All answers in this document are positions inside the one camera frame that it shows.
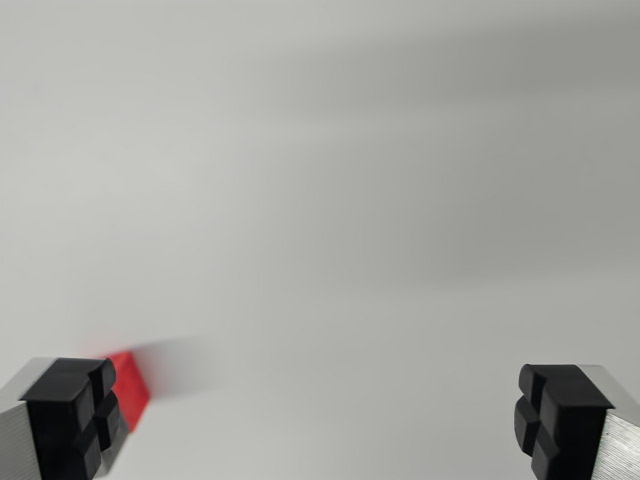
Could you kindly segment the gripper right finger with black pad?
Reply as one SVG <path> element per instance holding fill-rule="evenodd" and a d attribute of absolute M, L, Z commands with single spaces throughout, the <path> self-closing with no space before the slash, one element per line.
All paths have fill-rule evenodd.
<path fill-rule="evenodd" d="M 519 448 L 538 479 L 639 477 L 639 402 L 602 366 L 522 366 Z"/>

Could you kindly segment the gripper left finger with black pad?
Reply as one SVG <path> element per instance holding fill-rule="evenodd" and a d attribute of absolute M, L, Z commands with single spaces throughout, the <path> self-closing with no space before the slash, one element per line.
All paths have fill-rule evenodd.
<path fill-rule="evenodd" d="M 98 479 L 129 433 L 109 359 L 29 360 L 1 387 L 3 479 Z"/>

